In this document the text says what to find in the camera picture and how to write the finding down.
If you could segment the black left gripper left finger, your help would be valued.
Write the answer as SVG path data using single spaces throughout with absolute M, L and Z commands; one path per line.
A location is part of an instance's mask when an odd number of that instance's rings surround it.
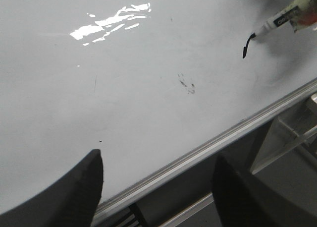
M 41 193 L 1 214 L 2 227 L 89 227 L 101 199 L 104 166 L 99 149 Z

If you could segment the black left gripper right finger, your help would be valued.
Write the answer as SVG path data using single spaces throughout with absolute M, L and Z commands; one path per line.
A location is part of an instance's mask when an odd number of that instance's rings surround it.
M 274 192 L 247 169 L 219 154 L 212 195 L 224 227 L 315 227 L 316 216 Z

